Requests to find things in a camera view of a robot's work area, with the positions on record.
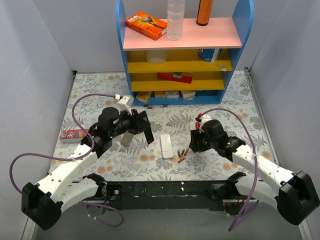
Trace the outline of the black remote control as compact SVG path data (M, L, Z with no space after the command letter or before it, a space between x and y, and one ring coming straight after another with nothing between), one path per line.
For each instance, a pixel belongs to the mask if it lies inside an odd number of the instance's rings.
M154 136L152 133L151 126L148 126L143 132L144 132L147 144L148 145L151 144L154 141Z

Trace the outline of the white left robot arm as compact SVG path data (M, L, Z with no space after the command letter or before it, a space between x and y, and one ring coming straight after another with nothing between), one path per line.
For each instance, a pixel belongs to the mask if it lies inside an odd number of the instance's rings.
M104 199L107 183L102 176L92 173L78 183L73 180L112 146L113 138L124 133L144 133L148 144L154 141L146 111L103 109L98 121L71 154L71 161L61 164L36 184L29 182L22 188L22 212L42 230L48 230L65 210L82 200Z

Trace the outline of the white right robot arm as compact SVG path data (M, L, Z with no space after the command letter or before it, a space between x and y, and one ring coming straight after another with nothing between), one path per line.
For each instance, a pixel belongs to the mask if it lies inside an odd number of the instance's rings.
M189 148L193 152L215 150L218 155L244 167L254 175L229 178L227 195L241 195L262 201L275 209L290 224L298 226L316 208L320 199L311 177L282 168L253 150L240 138L228 136L222 124L205 115L204 122L191 121Z

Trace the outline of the grey remote control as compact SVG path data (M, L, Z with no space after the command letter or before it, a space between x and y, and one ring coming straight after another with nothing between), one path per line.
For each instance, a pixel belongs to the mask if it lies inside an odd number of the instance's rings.
M133 137L134 137L134 135L132 133L126 132L123 135L123 137L120 141L120 144L123 146L129 146L133 140Z

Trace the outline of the floral table mat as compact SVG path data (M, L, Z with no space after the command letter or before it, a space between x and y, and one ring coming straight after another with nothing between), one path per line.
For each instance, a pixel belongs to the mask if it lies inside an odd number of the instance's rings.
M109 94L126 95L128 92L127 79L122 72L76 74L61 128L75 129L74 118L83 127L90 127L104 108L117 105ZM146 109L154 142L147 144L144 134L138 134L129 146L123 146L121 138L117 137L111 148L81 174L96 173L107 181L196 181L224 180L236 172L244 172L242 166L220 157L214 150L189 151L186 159L178 163L178 153L190 144L190 122L205 111L221 122L229 136L239 137L248 145L255 146L259 155L275 161L256 107L252 84L244 71L237 70L220 104L153 106L153 109ZM160 135L163 134L170 134L171 159L162 157Z

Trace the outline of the yellow tissue pack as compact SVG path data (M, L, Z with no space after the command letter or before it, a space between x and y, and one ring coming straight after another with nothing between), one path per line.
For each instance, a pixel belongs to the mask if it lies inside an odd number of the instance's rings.
M147 103L152 95L152 91L140 91L137 93L135 99L142 103Z

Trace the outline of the red toothpaste box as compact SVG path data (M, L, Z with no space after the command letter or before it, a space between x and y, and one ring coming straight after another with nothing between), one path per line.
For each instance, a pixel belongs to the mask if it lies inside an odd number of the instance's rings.
M80 143L87 134L82 129L62 130L59 140L61 143Z

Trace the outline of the white tissue pack middle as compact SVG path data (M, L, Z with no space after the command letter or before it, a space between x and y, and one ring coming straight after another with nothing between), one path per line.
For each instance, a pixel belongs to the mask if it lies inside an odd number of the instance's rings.
M165 91L167 99L178 99L180 97L179 91Z

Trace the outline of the red flat box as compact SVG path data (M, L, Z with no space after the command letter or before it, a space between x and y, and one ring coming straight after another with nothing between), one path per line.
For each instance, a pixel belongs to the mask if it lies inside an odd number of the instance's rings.
M191 84L193 72L158 72L157 78L160 80Z

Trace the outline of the white plastic cup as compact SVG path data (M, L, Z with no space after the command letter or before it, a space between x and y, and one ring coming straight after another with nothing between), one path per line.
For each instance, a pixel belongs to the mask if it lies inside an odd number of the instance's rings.
M146 50L145 58L149 64L158 65L163 64L168 59L167 50Z

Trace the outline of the blue shelf unit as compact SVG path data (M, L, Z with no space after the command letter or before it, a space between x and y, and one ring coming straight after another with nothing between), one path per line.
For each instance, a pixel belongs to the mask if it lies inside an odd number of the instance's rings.
M254 3L237 2L231 17L214 17L208 25L200 26L193 18L186 18L179 40L162 36L152 40L126 26L124 3L115 5L118 42L132 97L138 92L195 91L191 105L219 104L223 100L232 75L241 58L254 21ZM202 61L198 49L222 49L218 60ZM147 50L167 50L167 61L150 64ZM157 78L157 73L193 72L192 82L182 83Z

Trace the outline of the blue white can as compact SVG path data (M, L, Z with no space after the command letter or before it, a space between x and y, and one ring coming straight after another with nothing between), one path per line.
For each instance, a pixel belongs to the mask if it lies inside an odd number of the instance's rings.
M213 63L216 60L218 60L218 58L221 55L221 52L222 52L221 48L210 48L210 49L201 48L197 50L197 55L202 61Z

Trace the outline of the orange razor box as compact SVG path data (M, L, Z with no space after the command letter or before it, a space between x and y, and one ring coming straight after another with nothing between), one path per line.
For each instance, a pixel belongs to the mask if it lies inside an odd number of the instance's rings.
M168 26L167 22L150 16L142 11L128 17L125 25L154 41L157 41L167 33Z

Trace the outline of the clear plastic bottle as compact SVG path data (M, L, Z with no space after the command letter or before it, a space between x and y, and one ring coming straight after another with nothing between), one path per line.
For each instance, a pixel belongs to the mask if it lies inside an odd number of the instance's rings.
M185 0L168 0L167 2L167 37L177 41L183 35Z

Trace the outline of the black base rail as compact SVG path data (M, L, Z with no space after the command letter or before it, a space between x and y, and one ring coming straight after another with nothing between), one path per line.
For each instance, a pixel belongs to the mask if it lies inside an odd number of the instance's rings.
M226 180L114 181L106 185L108 205L118 210L222 211L224 200L239 196Z

